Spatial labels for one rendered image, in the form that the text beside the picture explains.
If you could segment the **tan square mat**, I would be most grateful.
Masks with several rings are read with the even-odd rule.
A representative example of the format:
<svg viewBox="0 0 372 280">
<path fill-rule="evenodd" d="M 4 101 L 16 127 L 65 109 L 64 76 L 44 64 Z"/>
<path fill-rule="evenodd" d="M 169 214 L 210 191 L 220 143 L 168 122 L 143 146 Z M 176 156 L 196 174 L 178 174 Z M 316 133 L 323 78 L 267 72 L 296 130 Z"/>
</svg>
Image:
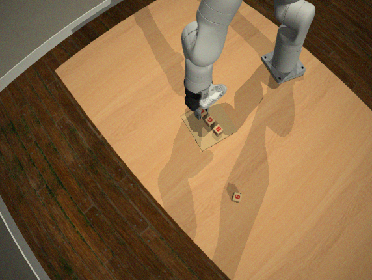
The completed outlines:
<svg viewBox="0 0 372 280">
<path fill-rule="evenodd" d="M 209 128 L 205 123 L 205 119 L 210 115 L 215 119 L 215 123 Z M 195 111 L 190 111 L 182 115 L 181 118 L 202 151 L 238 131 L 218 101 L 209 107 L 208 114 L 200 120 L 195 117 Z M 218 124 L 220 124 L 224 130 L 219 136 L 216 136 L 213 132 L 213 128 Z"/>
</svg>

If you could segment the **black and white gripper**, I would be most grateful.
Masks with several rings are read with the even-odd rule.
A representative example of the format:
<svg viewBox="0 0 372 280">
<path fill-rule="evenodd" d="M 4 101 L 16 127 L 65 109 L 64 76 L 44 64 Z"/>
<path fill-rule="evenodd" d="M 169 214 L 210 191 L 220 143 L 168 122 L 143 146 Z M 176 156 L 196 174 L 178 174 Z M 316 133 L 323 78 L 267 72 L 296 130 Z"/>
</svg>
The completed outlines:
<svg viewBox="0 0 372 280">
<path fill-rule="evenodd" d="M 226 94 L 227 86 L 224 84 L 214 85 L 212 79 L 213 76 L 209 81 L 199 84 L 189 81 L 185 75 L 185 105 L 191 111 L 195 111 L 195 117 L 198 120 L 201 119 L 202 112 L 199 107 L 205 109 L 208 114 L 209 107 Z"/>
</svg>

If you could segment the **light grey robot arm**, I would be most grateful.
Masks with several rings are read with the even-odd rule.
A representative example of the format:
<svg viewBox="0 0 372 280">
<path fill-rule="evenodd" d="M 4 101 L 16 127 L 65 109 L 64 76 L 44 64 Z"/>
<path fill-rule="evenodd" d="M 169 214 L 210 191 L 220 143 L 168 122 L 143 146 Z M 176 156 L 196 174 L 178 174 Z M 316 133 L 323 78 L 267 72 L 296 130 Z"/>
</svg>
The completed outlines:
<svg viewBox="0 0 372 280">
<path fill-rule="evenodd" d="M 228 26 L 242 1 L 201 0 L 196 21 L 186 25 L 181 34 L 185 75 L 189 81 L 201 84 L 210 80 L 213 63 L 222 53 Z M 305 0 L 274 0 L 274 15 L 281 26 L 277 32 L 272 64 L 277 71 L 288 73 L 298 62 L 315 16 L 315 6 Z"/>
</svg>

